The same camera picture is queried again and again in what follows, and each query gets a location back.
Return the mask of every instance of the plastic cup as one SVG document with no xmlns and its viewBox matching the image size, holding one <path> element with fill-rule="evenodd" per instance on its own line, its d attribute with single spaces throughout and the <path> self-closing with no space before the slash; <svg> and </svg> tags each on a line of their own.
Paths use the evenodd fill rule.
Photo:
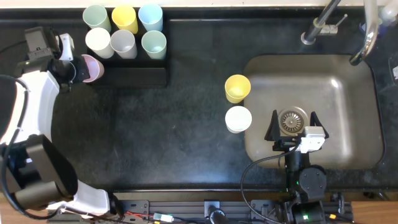
<svg viewBox="0 0 398 224">
<path fill-rule="evenodd" d="M 113 9 L 112 20 L 119 29 L 125 29 L 133 34 L 138 32 L 136 11 L 131 6 L 118 6 Z"/>
<path fill-rule="evenodd" d="M 88 31 L 86 45 L 101 58 L 110 58 L 114 54 L 111 47 L 111 35 L 104 28 L 94 28 Z"/>
<path fill-rule="evenodd" d="M 95 59 L 93 56 L 90 55 L 81 55 L 86 61 L 88 67 L 88 73 L 90 74 L 90 78 L 83 80 L 85 83 L 92 82 L 101 78 L 104 75 L 104 65 Z"/>
<path fill-rule="evenodd" d="M 83 20 L 92 29 L 100 27 L 111 32 L 108 13 L 103 6 L 93 5 L 87 7 L 83 12 Z"/>
<path fill-rule="evenodd" d="M 118 30 L 112 34 L 111 46 L 122 58 L 137 57 L 137 45 L 134 35 L 128 30 Z"/>
<path fill-rule="evenodd" d="M 166 57 L 166 37 L 163 33 L 152 30 L 142 36 L 142 47 L 152 59 Z"/>
<path fill-rule="evenodd" d="M 138 11 L 138 18 L 147 31 L 163 29 L 163 10 L 159 5 L 146 4 Z"/>
<path fill-rule="evenodd" d="M 250 93 L 251 85 L 243 75 L 233 75 L 225 82 L 226 98 L 231 103 L 239 103 Z"/>
<path fill-rule="evenodd" d="M 250 127 L 251 113 L 243 106 L 234 106 L 225 114 L 225 123 L 228 131 L 240 133 Z"/>
</svg>

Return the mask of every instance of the stainless steel sink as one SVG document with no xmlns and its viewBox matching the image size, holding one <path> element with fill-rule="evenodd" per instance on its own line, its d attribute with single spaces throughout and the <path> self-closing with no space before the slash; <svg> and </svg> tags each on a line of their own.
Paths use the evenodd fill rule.
<svg viewBox="0 0 398 224">
<path fill-rule="evenodd" d="M 251 92 L 244 106 L 252 113 L 245 131 L 252 160 L 280 154 L 264 140 L 272 111 L 280 117 L 282 135 L 300 133 L 315 111 L 330 137 L 310 162 L 327 169 L 366 169 L 381 159 L 379 112 L 371 69 L 349 64 L 348 55 L 264 55 L 244 69 Z M 277 160 L 263 167 L 278 167 Z"/>
</svg>

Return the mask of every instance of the faucet handle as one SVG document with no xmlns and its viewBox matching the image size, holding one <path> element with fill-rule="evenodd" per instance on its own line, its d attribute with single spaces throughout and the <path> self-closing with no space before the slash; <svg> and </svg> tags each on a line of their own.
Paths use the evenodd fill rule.
<svg viewBox="0 0 398 224">
<path fill-rule="evenodd" d="M 337 27 L 348 17 L 347 14 L 344 15 L 343 18 L 338 21 L 336 25 L 325 25 L 319 35 L 336 35 L 337 34 Z"/>
</svg>

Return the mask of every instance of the drain strainer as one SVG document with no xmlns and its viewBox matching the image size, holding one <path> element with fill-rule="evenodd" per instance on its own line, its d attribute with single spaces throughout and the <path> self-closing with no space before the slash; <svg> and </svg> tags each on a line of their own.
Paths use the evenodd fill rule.
<svg viewBox="0 0 398 224">
<path fill-rule="evenodd" d="M 308 116 L 298 107 L 291 107 L 279 113 L 280 129 L 287 135 L 295 136 L 308 123 Z"/>
</svg>

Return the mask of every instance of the white wall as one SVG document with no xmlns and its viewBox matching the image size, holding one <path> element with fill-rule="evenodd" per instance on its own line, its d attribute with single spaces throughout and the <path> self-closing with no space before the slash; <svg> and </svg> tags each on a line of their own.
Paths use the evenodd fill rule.
<svg viewBox="0 0 398 224">
<path fill-rule="evenodd" d="M 330 0 L 0 0 L 0 8 L 87 7 L 92 4 L 100 4 L 106 7 L 130 4 L 135 7 L 140 7 L 146 3 L 157 3 L 162 7 L 326 6 L 329 1 Z M 383 6 L 389 1 L 398 0 L 377 0 L 377 3 Z M 363 6 L 363 0 L 342 0 L 339 6 Z"/>
</svg>

